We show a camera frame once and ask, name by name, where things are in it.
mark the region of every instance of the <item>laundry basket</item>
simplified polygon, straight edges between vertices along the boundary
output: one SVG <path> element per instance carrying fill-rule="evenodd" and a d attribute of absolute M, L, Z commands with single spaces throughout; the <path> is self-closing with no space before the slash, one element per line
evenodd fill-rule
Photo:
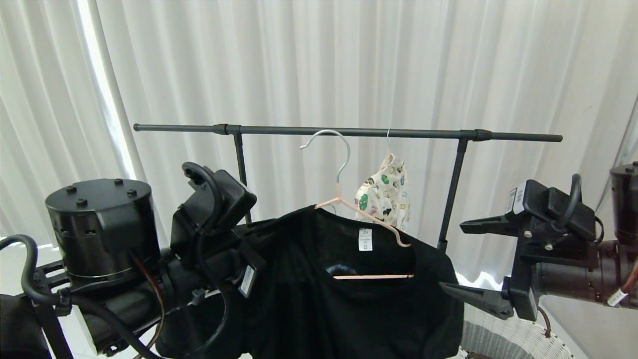
<path fill-rule="evenodd" d="M 464 351 L 453 358 L 466 358 L 467 353 L 492 359 L 572 359 L 565 343 L 555 334 L 545 337 L 545 328 L 514 316 L 501 320 L 471 305 L 465 305 L 463 323 Z"/>

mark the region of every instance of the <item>black t-shirt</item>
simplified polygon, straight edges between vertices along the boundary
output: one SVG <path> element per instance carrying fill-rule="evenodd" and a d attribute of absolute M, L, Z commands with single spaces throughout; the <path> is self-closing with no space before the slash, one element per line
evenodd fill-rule
<path fill-rule="evenodd" d="M 372 250 L 359 250 L 372 229 Z M 254 359 L 438 359 L 457 353 L 463 303 L 439 282 L 456 283 L 450 259 L 401 233 L 403 248 L 380 225 L 309 206 L 251 231 L 274 235 L 267 266 L 242 299 L 243 351 Z M 338 280 L 333 275 L 414 274 Z M 228 351 L 218 348 L 228 357 Z"/>

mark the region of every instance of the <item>patterned garment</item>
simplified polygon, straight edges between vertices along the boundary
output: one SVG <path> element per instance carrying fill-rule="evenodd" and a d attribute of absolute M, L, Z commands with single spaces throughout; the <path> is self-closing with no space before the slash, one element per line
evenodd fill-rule
<path fill-rule="evenodd" d="M 379 171 L 361 185 L 355 204 L 367 214 L 405 232 L 410 220 L 408 173 L 405 164 L 392 153 L 383 161 Z M 355 220 L 372 222 L 361 214 Z"/>

